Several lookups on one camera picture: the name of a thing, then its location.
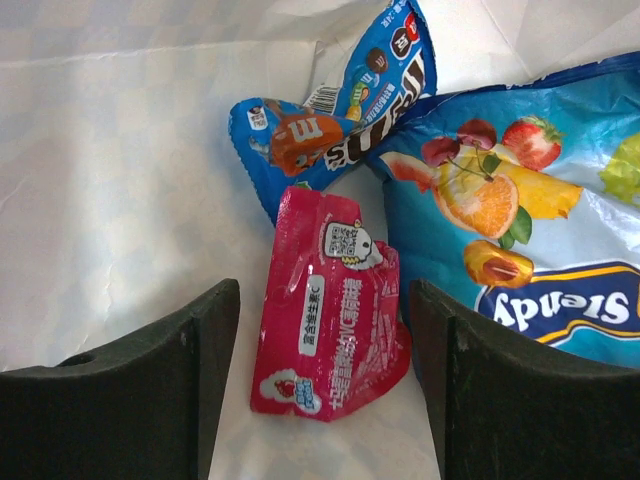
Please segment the blue chocolate candy packet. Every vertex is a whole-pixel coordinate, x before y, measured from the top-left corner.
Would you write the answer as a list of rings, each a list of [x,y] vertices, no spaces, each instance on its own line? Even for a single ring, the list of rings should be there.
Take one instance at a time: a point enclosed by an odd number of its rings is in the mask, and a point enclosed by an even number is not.
[[[325,189],[436,90],[422,10],[415,1],[391,1],[347,53],[345,65],[304,103],[243,100],[230,110],[229,134],[263,209],[275,219],[287,187]]]

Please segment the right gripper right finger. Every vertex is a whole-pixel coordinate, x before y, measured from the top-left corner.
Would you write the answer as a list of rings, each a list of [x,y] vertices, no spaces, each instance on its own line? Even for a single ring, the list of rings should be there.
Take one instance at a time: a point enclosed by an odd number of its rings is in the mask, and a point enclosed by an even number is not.
[[[409,317],[442,478],[638,477],[636,370],[542,345],[424,280]]]

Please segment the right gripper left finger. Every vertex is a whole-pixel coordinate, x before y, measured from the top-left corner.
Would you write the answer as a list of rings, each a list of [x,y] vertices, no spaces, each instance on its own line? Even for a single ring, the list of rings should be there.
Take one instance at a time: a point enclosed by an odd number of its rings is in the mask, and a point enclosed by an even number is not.
[[[5,479],[208,477],[240,313],[225,279],[53,366],[1,376]]]

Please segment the red pink snack packet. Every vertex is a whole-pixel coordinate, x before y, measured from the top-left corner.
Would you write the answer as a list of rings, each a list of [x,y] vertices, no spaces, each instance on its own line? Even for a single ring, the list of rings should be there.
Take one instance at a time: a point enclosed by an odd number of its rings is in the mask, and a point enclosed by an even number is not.
[[[279,208],[250,408],[323,422],[350,415],[408,372],[397,251],[358,203],[289,187]]]

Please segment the blue snack packet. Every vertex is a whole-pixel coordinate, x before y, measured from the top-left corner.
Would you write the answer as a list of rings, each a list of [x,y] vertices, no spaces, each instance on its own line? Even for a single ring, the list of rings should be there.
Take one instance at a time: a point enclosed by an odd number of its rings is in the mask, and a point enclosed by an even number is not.
[[[369,158],[401,283],[639,364],[639,56],[420,100]]]

